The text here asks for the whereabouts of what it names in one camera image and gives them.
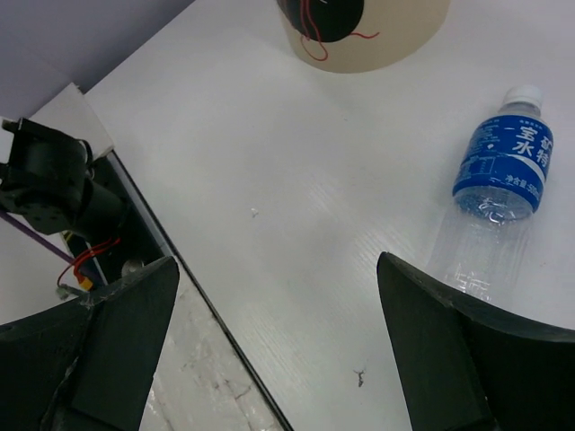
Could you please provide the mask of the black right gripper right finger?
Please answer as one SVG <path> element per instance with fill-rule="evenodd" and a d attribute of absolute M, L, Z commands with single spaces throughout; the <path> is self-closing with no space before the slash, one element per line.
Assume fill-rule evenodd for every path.
<path fill-rule="evenodd" d="M 377 282 L 414 430 L 572 430 L 574 332 L 444 285 L 389 252 Z"/>

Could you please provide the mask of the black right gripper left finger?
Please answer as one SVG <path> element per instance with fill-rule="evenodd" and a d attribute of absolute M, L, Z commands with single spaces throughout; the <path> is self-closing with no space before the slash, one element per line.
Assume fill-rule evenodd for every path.
<path fill-rule="evenodd" d="M 163 257 L 1 327 L 3 430 L 137 430 L 180 273 Z"/>

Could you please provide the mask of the white-cap blue-label water bottle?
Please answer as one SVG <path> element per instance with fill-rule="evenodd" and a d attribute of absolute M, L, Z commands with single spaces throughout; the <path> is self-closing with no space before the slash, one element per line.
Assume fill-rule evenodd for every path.
<path fill-rule="evenodd" d="M 473 132 L 426 273 L 484 302 L 510 303 L 553 154 L 543 93 L 520 85 Z"/>

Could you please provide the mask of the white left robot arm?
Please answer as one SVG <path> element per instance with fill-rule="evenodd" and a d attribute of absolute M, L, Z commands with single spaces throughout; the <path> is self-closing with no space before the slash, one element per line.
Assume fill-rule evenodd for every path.
<path fill-rule="evenodd" d="M 89 143 L 29 119 L 1 120 L 12 135 L 1 164 L 1 209 L 46 235 L 74 233 L 90 244 L 114 240 L 128 204 L 93 178 Z"/>

